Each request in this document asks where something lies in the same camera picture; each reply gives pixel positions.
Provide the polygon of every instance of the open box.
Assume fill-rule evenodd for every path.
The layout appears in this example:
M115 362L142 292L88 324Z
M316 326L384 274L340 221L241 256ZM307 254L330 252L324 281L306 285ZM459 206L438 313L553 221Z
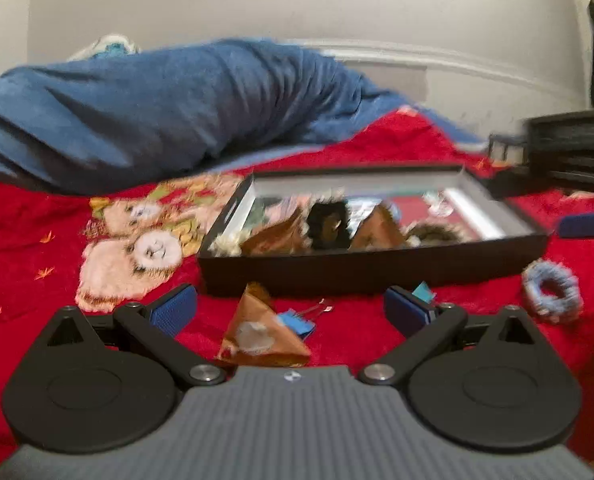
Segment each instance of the open box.
M290 196L373 198L398 204L402 226L427 215L424 193L441 192L472 241L393 250L329 250L307 254L215 256L220 234L234 234L258 215L258 206ZM203 239L198 261L209 294L239 296L259 282L276 296L381 293L391 285L441 286L518 274L546 249L548 233L508 202L495 201L463 166L367 166L250 174Z

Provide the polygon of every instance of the brown triangular packet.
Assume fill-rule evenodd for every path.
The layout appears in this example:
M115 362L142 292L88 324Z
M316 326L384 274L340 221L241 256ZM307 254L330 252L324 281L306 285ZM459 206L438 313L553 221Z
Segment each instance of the brown triangular packet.
M308 248L302 226L302 211L298 207L287 220L270 225L241 242L241 253L245 256L301 253Z
M388 207L380 203L372 210L352 238L351 249L396 249L406 245L406 238Z
M227 365L286 367L307 364L310 350L260 299L264 296L269 298L259 284L246 287L224 334L217 359Z

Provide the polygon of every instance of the red fabric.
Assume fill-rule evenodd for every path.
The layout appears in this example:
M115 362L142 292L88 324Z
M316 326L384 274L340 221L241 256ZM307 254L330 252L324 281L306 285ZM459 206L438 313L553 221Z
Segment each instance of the red fabric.
M382 118L346 142L255 169L407 161L462 162L479 173L491 171L486 160L453 149L424 118L399 113ZM143 186L120 196L144 196L152 188ZM526 196L517 203L548 227L564 214L594 210L594 200L565 200L555 191ZM87 198L0 185L0 396L15 366L52 314L73 303L86 246L82 230L88 219ZM594 460L594 241L566 241L553 236L546 257L573 270L586 304L576 324L540 327L584 386L584 408L571 447L585 459ZM174 276L143 301L151 301L181 282L200 283L194 257L186 258ZM505 304L522 302L519 276L436 291L438 300L462 304L473 313L492 314ZM308 339L311 365L346 364L355 372L401 343L402 337L384 318L381 295L330 299L335 310L319 318L317 331ZM302 310L318 300L278 299L276 306L278 310ZM204 357L215 357L236 306L237 299L200 295L197 316L178 340ZM0 461L13 449L0 410Z

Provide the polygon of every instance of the metal screw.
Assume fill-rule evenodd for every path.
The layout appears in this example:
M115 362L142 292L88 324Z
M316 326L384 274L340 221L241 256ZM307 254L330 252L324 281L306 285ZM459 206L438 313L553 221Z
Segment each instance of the metal screw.
M209 383L221 375L221 371L213 365L196 365L190 369L190 377L195 381Z
M297 381L301 381L301 374L293 370L290 372L286 372L283 375L283 378L286 379L289 383L296 383Z
M374 364L366 366L363 374L373 381L387 381L394 377L395 369L390 365Z

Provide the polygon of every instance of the round black disc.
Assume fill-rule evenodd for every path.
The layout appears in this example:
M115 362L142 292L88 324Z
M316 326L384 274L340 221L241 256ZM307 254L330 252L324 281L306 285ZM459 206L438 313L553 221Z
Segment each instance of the round black disc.
M82 346L47 348L11 378L2 409L20 442L61 453L100 452L166 420L176 390L164 367L136 354Z
M531 452L562 442L580 407L573 383L544 381L529 367L500 359L443 354L410 379L411 407L430 428L462 446L492 452Z

